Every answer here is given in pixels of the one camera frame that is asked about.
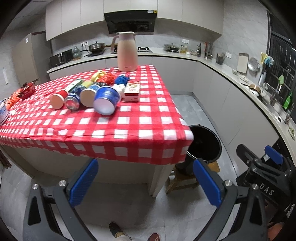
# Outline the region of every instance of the small box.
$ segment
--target small box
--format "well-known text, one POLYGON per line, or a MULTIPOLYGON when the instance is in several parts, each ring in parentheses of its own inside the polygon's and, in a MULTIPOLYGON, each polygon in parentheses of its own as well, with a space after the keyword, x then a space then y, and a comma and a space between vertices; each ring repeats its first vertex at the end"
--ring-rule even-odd
POLYGON ((125 102, 138 102, 140 96, 140 84, 128 83, 124 91, 125 102))

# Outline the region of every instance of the gray tile floor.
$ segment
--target gray tile floor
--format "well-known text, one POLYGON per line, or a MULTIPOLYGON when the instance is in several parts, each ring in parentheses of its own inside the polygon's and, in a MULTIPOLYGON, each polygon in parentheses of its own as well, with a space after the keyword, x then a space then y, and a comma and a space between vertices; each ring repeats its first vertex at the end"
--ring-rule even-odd
MULTIPOLYGON (((172 98, 188 125, 201 124, 215 132, 192 96, 172 95, 172 98)), ((218 164, 221 178, 235 181, 236 175, 224 146, 218 164)), ((35 180, 32 181, 15 165, 4 169, 1 177, 1 217, 20 241, 29 188, 35 180)), ((50 175, 36 179, 42 185, 57 182, 56 177, 50 175)), ((72 240, 56 207, 53 208, 64 236, 72 240)), ((229 217, 221 238, 231 228, 237 208, 229 217)), ((146 184, 93 183, 76 210, 99 241, 112 241, 108 228, 111 221, 117 222, 134 241, 146 241, 153 232, 159 233, 162 241, 192 241, 210 219, 215 207, 210 205, 200 186, 173 191, 169 195, 163 188, 156 198, 152 198, 147 193, 146 184)))

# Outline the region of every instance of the pitcher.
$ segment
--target pitcher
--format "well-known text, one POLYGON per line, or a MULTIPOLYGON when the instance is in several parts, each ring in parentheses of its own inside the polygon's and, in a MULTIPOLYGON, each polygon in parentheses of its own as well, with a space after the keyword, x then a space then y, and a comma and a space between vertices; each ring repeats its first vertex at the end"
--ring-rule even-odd
POLYGON ((117 46, 117 64, 119 71, 135 71, 138 67, 138 53, 134 32, 120 32, 111 44, 111 52, 114 50, 115 40, 119 37, 117 46))

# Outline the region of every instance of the microwave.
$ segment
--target microwave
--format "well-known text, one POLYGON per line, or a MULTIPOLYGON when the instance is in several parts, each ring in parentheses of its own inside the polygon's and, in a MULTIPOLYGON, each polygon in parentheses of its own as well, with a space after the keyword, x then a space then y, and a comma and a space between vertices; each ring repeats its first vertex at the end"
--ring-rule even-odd
POLYGON ((49 58, 51 67, 56 67, 67 63, 73 59, 73 52, 72 49, 59 53, 49 58))

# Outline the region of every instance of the range hood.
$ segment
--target range hood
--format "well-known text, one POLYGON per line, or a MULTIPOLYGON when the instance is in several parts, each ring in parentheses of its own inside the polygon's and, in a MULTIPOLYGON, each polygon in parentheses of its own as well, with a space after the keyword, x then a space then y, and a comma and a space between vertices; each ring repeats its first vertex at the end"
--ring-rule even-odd
POLYGON ((104 13, 110 34, 118 32, 153 32, 157 11, 129 10, 104 13))

